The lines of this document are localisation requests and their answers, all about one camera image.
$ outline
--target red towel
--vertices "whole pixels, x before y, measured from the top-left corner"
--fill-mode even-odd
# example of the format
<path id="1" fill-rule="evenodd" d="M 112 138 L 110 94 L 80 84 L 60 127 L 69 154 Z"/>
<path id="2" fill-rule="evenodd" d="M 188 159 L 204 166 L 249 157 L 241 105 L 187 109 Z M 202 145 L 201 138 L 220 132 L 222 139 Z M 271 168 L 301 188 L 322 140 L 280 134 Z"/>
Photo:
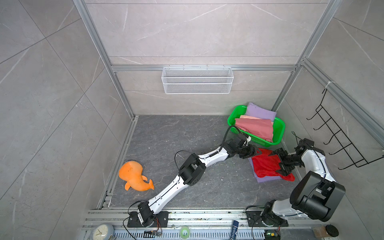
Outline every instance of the red towel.
<path id="1" fill-rule="evenodd" d="M 269 119 L 236 118 L 235 126 L 257 137 L 273 142 L 273 126 Z"/>
<path id="2" fill-rule="evenodd" d="M 282 179 L 293 182 L 295 176 L 290 173 L 288 176 L 282 176 L 276 170 L 280 169 L 280 158 L 277 155 L 268 156 L 272 150 L 259 148 L 262 152 L 261 155 L 252 158 L 253 167 L 258 177 L 265 176 L 280 176 Z"/>

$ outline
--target orange plush toy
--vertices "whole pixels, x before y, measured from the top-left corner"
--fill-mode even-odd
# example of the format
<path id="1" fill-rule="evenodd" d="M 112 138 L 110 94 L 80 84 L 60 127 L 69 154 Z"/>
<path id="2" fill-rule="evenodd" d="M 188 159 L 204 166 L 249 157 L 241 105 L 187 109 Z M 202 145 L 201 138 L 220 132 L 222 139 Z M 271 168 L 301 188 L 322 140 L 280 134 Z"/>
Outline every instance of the orange plush toy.
<path id="1" fill-rule="evenodd" d="M 128 191 L 130 187 L 137 191 L 146 191 L 148 189 L 155 189 L 153 186 L 153 182 L 150 179 L 149 183 L 144 182 L 147 181 L 148 178 L 144 175 L 141 175 L 143 172 L 143 167 L 140 163 L 135 161 L 126 162 L 119 170 L 119 177 L 127 181 L 125 184 L 125 190 Z"/>

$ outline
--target purple folded cloth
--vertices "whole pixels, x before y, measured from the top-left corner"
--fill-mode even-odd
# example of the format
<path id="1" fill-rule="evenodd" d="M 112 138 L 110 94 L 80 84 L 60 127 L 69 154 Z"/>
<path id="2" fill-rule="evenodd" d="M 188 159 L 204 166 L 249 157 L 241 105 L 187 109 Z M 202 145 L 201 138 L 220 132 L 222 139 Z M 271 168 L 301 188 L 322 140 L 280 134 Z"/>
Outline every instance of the purple folded cloth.
<path id="1" fill-rule="evenodd" d="M 280 176 L 265 176 L 265 177 L 258 177 L 255 173 L 255 168 L 253 166 L 253 161 L 252 161 L 252 158 L 248 158 L 249 159 L 249 163 L 251 164 L 252 166 L 252 171 L 253 171 L 253 174 L 255 175 L 255 178 L 256 178 L 256 181 L 257 182 L 266 182 L 266 181 L 271 181 L 271 180 L 278 180 L 278 179 L 281 179 Z"/>
<path id="2" fill-rule="evenodd" d="M 249 103 L 245 115 L 261 119 L 270 119 L 273 122 L 276 117 L 276 112 L 263 109 L 253 103 Z"/>

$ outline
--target clock face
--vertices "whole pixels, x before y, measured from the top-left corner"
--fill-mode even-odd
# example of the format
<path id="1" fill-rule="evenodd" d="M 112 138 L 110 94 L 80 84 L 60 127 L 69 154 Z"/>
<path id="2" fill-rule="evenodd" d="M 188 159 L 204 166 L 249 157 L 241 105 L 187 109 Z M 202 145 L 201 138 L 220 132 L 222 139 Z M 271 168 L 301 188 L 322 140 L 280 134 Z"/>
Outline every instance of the clock face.
<path id="1" fill-rule="evenodd" d="M 92 238 L 93 240 L 107 240 L 111 234 L 113 233 L 110 232 L 109 227 L 105 224 L 101 224 L 93 231 Z"/>

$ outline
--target white wire basket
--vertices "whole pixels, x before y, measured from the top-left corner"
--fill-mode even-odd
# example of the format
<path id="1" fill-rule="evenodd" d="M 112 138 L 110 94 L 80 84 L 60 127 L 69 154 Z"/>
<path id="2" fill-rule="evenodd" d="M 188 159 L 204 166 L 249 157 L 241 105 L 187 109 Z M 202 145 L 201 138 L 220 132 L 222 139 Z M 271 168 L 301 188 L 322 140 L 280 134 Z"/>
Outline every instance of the white wire basket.
<path id="1" fill-rule="evenodd" d="M 166 67 L 161 75 L 166 94 L 229 93 L 230 67 Z"/>

